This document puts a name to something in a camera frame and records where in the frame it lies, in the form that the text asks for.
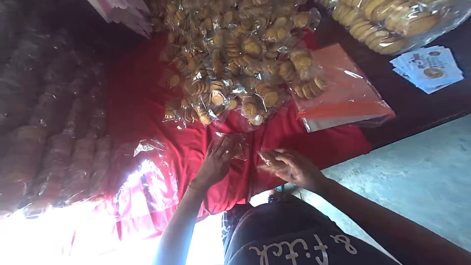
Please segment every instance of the hand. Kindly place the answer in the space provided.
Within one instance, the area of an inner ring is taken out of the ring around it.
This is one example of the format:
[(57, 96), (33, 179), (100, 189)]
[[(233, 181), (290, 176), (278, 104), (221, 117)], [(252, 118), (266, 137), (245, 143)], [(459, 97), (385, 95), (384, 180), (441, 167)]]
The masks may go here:
[(278, 152), (275, 159), (284, 162), (287, 167), (261, 165), (258, 168), (312, 192), (319, 190), (326, 177), (309, 158), (294, 150), (276, 149), (275, 151)]
[(213, 146), (214, 142), (211, 141), (203, 165), (190, 183), (191, 187), (199, 191), (206, 192), (228, 174), (231, 159), (237, 153), (238, 144), (230, 137), (223, 136), (219, 143)]

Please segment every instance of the red tablecloth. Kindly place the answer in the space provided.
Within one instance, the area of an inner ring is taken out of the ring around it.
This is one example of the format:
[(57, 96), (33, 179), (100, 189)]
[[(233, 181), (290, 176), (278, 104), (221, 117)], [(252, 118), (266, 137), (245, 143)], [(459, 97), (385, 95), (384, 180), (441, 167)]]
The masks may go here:
[[(306, 38), (308, 47), (317, 48), (312, 34)], [(161, 75), (167, 67), (159, 61), (165, 42), (165, 37), (161, 36), (142, 43), (123, 57), (111, 72), (109, 129), (117, 144), (137, 143), (141, 139), (151, 138), (164, 142), (170, 171), (178, 180), (178, 197), (182, 198), (190, 180), (201, 166), (214, 133), (241, 133), (242, 119), (238, 113), (231, 112), (224, 124), (213, 123), (206, 128), (194, 125), (179, 130), (164, 124), (165, 102), (181, 96), (178, 92), (159, 86)], [(258, 130), (246, 134), (250, 159), (233, 159), (228, 176), (209, 190), (199, 213), (200, 219), (208, 214), (228, 210), (236, 203), (245, 203), (251, 195), (283, 183), (278, 178), (256, 171), (255, 166), (259, 163), (257, 151), (261, 148), (295, 149), (311, 158), (321, 169), (371, 150), (370, 143), (357, 126), (344, 125), (307, 133), (295, 114), (296, 106), (289, 101)], [(143, 233), (145, 236), (160, 234), (175, 209), (176, 206), (173, 206), (142, 218), (123, 216), (118, 223), (122, 234), (120, 237), (126, 233), (139, 232), (141, 228), (146, 231)]]

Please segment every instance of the concrete floor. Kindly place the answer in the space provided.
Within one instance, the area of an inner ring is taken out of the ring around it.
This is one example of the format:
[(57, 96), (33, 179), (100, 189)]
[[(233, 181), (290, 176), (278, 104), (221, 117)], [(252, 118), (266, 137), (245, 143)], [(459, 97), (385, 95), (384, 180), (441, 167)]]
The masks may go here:
[[(471, 251), (471, 115), (323, 170), (324, 174)], [(382, 249), (342, 212), (307, 190), (296, 196), (346, 233)], [(252, 198), (265, 203), (268, 192)], [(220, 215), (196, 224), (187, 264), (222, 264)]]

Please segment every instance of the table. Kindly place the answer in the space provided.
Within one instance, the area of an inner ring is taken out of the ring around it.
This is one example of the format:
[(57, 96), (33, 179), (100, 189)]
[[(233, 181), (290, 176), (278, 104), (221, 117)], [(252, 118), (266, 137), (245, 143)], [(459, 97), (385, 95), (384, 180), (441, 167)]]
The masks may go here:
[(450, 48), (465, 79), (427, 95), (392, 71), (389, 61), (394, 56), (381, 55), (368, 49), (351, 37), (324, 8), (317, 8), (322, 15), (316, 30), (316, 40), (320, 46), (340, 43), (396, 112), (395, 119), (376, 128), (362, 129), (374, 149), (471, 113), (471, 19), (428, 45)]

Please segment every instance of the person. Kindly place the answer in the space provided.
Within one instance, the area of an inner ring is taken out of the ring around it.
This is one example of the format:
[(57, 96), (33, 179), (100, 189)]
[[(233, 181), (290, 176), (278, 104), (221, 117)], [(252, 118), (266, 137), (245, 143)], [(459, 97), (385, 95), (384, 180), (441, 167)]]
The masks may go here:
[[(208, 189), (227, 175), (234, 146), (229, 138), (214, 147), (209, 144), (200, 171), (162, 234), (154, 264), (186, 263), (198, 210)], [(471, 254), (466, 250), (326, 178), (308, 158), (293, 150), (277, 152), (276, 160), (290, 170), (262, 166), (263, 170), (326, 199), (403, 265), (471, 264)], [(238, 217), (232, 218), (232, 227), (224, 237), (225, 264), (397, 264), (294, 196), (278, 196), (257, 207), (237, 206), (227, 212), (239, 213), (232, 215)]]

